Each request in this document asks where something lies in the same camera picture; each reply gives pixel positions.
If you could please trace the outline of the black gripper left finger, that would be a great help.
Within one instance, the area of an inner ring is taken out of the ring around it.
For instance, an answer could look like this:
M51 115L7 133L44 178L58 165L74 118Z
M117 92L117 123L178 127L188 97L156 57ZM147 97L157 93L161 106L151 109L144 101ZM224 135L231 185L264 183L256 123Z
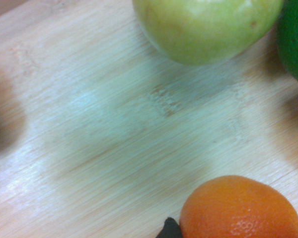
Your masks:
M175 219L168 217L156 238L183 238L183 235Z

